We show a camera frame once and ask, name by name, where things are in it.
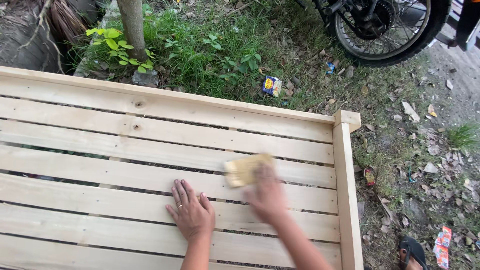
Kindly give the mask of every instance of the human hand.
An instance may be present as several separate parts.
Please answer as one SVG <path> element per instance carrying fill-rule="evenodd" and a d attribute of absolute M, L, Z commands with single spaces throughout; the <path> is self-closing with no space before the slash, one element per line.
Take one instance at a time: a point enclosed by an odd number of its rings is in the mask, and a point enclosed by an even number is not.
<path fill-rule="evenodd" d="M 210 239 L 215 228 L 215 209 L 206 194 L 200 194 L 199 202 L 195 191 L 185 180 L 175 180 L 172 193 L 177 210 L 171 205 L 166 205 L 166 208 L 183 237 L 188 242 L 203 236 Z"/>
<path fill-rule="evenodd" d="M 254 174 L 256 187 L 245 192 L 247 201 L 263 222 L 276 227 L 288 217 L 287 198 L 271 166 L 261 163 Z"/>

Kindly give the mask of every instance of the wooden bench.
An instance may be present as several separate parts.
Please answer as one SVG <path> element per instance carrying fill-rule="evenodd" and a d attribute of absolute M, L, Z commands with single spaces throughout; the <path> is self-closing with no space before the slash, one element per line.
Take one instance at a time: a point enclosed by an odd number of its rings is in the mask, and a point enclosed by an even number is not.
<path fill-rule="evenodd" d="M 359 127 L 348 111 L 0 67 L 0 267 L 180 269 L 187 243 L 165 210 L 174 179 L 212 198 L 210 269 L 294 267 L 222 173 L 268 152 L 308 238 L 335 269 L 363 270 L 350 143 Z"/>

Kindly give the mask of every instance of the sanding block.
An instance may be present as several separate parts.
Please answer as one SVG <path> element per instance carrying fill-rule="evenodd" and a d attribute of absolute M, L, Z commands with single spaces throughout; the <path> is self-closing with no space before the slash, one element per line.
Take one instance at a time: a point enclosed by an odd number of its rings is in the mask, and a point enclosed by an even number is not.
<path fill-rule="evenodd" d="M 251 157 L 225 162 L 225 179 L 231 188 L 255 183 L 254 171 L 260 163 L 274 166 L 270 154 L 253 155 Z"/>

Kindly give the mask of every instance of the tree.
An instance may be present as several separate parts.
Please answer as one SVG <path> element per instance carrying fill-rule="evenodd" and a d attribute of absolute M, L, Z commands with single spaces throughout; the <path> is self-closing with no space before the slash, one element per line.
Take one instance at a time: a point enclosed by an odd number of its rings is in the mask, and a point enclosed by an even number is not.
<path fill-rule="evenodd" d="M 145 52 L 142 0 L 117 0 L 117 2 L 123 23 L 123 34 L 127 38 L 127 43 L 134 47 L 127 53 L 130 58 L 144 62 L 147 60 L 147 54 Z"/>

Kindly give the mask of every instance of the blue wrapper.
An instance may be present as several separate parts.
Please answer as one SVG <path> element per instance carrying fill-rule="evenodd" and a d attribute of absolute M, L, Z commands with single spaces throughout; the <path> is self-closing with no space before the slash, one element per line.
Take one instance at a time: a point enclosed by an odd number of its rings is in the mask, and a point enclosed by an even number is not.
<path fill-rule="evenodd" d="M 335 65 L 330 63 L 330 62 L 327 62 L 327 65 L 328 65 L 328 68 L 330 68 L 331 70 L 327 71 L 326 74 L 333 74 L 333 70 L 335 69 Z"/>
<path fill-rule="evenodd" d="M 282 91 L 282 81 L 278 78 L 266 76 L 262 91 L 274 97 L 278 97 Z"/>

